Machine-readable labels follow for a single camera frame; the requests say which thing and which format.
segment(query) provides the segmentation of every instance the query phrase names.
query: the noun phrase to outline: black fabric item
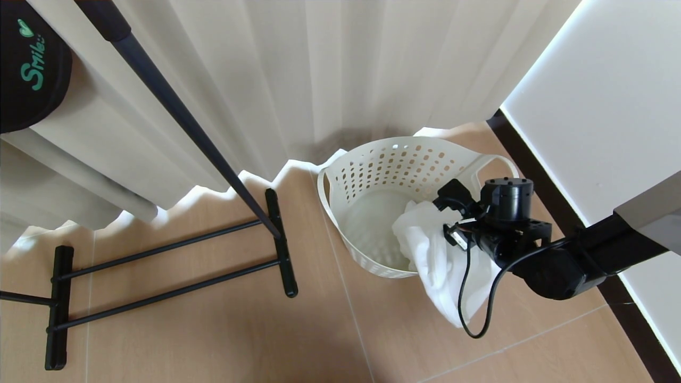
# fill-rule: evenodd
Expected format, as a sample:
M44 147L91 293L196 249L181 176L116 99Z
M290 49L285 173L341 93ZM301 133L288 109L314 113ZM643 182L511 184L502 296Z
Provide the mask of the black fabric item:
M47 117L69 88L69 46L26 2L0 1L0 133Z

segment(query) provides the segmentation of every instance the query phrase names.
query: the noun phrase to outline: wooden floor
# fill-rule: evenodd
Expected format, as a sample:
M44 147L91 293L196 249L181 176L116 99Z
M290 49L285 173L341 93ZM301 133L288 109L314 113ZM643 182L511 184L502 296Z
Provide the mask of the wooden floor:
M445 136L507 155L489 127ZM449 324L419 278L383 279L350 258L315 191L317 167L290 162L275 180L300 293L287 298L277 268L69 330L68 363L44 371L48 310L1 304L1 381L19 382L649 382L597 289L568 301L532 293L513 275L498 289L489 333L470 339ZM481 178L503 177L490 164ZM244 176L262 206L266 184ZM550 219L535 200L533 216ZM97 232L37 230L2 259L3 290L49 296L54 247L76 267L119 258L252 219L226 194L191 194L143 224L121 216ZM262 226L76 278L72 317L271 259ZM483 310L473 319L480 328Z

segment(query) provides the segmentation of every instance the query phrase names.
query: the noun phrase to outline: curtain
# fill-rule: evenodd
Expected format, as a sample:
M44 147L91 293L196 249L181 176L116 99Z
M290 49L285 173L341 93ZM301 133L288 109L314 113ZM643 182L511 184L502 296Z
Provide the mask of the curtain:
M229 187L73 0L29 2L74 70L59 108L2 137L3 252L28 225L149 221L196 185ZM266 179L487 119L578 2L115 1L228 162Z

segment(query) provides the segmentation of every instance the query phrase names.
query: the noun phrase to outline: white plastic basket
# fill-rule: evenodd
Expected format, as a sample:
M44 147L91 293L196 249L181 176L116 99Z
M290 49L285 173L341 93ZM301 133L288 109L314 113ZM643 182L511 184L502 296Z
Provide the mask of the white plastic basket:
M369 142L336 159L317 178L317 191L352 258L364 269L386 278L416 275L402 255L392 224L409 200L434 200L453 178L480 198L477 173L494 159L440 138L395 137ZM329 180L329 199L324 177Z

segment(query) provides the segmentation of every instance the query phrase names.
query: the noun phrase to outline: black metal rack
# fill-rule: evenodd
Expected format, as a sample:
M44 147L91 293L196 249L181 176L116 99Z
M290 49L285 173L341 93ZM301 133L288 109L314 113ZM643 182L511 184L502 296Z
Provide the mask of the black metal rack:
M85 324L150 305L276 265L279 266L281 280L286 295L289 298L293 298L298 294L298 285L294 276L293 266L291 265L291 258L289 256L284 226L281 221L281 213L279 211L279 202L276 192L273 189L267 189L265 191L268 207L268 214L266 214L246 189L234 170L232 170L232 167L229 166L225 158L220 154L208 135L206 135L206 132L200 127L199 123L194 119L187 107L182 103L182 100L180 100L170 84L168 84L163 77L163 74L161 74L151 58L149 58L143 47L132 34L131 27L111 0L77 0L76 3L85 13L87 18L95 25L101 35L112 43L118 53L121 54L142 82L144 82L154 96L163 104L165 109L173 116L175 121L182 127L192 141L194 141L196 146L208 160L210 160L220 174L222 174L225 180L234 188L234 191L244 200L244 202L246 202L249 208L257 216L257 219L77 271L73 270L74 248L68 246L57 247L54 251L54 270L51 279L52 296L50 298L18 294L15 292L0 292L0 299L49 306L50 320L47 328L47 349L45 355L46 370L60 370L64 368L66 364L68 329L73 326L78 326L79 324ZM276 247L276 259L256 264L255 266L250 266L245 269L232 271L231 273L219 277L164 292L163 294L128 303L120 307L69 320L71 279L259 224L265 225L270 233L272 233L274 245Z

